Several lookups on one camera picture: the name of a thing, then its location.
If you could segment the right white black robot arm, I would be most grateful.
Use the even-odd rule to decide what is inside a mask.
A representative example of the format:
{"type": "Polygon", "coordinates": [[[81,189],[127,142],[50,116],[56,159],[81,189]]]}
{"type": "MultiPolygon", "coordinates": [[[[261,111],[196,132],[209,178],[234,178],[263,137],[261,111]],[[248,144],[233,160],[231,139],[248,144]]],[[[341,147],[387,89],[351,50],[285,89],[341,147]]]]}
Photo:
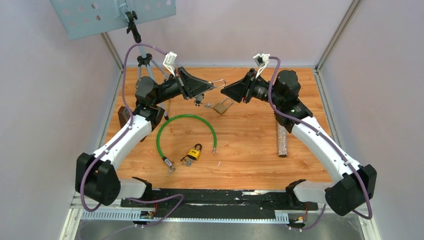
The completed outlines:
{"type": "Polygon", "coordinates": [[[374,196],[377,171],[349,156],[324,131],[313,113],[299,99],[301,84],[293,70],[281,70],[269,82],[249,70],[239,81],[225,86],[220,92],[237,103],[249,103],[255,98],[268,102],[277,123],[304,143],[325,167],[331,182],[300,179],[286,187],[286,204],[298,209],[306,202],[328,205],[336,214],[357,213],[366,205],[372,218],[370,200],[374,196]]]}

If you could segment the large brass padlock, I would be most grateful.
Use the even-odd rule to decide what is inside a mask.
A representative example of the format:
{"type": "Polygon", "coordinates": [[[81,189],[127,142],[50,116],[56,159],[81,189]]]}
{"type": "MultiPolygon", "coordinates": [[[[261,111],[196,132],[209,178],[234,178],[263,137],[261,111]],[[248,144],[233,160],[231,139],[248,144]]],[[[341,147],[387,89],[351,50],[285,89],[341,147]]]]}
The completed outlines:
{"type": "Polygon", "coordinates": [[[215,112],[217,112],[218,114],[222,115],[223,113],[225,113],[228,108],[234,103],[234,100],[226,97],[225,99],[223,99],[222,101],[218,102],[218,103],[206,103],[205,104],[205,108],[207,109],[212,109],[215,112]]]}

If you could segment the small brass padlock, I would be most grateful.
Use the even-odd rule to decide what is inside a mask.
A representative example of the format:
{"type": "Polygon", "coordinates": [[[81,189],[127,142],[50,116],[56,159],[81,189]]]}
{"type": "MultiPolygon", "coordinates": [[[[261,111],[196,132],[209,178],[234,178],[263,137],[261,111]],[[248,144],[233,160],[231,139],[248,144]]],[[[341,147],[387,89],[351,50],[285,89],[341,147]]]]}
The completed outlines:
{"type": "Polygon", "coordinates": [[[227,82],[224,79],[214,80],[214,81],[200,81],[198,86],[195,87],[193,93],[194,96],[194,105],[200,107],[205,98],[205,93],[217,88],[223,88],[227,82]]]}

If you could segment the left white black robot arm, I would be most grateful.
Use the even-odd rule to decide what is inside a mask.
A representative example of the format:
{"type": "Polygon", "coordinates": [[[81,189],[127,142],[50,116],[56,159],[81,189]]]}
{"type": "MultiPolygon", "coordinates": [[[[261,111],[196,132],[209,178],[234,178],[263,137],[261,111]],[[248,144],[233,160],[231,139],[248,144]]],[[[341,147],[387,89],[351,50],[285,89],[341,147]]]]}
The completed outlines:
{"type": "Polygon", "coordinates": [[[197,101],[215,88],[207,81],[178,67],[166,81],[158,84],[150,76],[142,76],[135,83],[135,109],[130,109],[127,122],[104,145],[93,153],[83,152],[76,160],[75,190],[81,203],[85,198],[109,206],[116,199],[134,199],[140,206],[149,206],[153,193],[147,181],[132,177],[119,179],[117,169],[134,149],[161,122],[165,110],[159,105],[177,96],[197,101]]]}

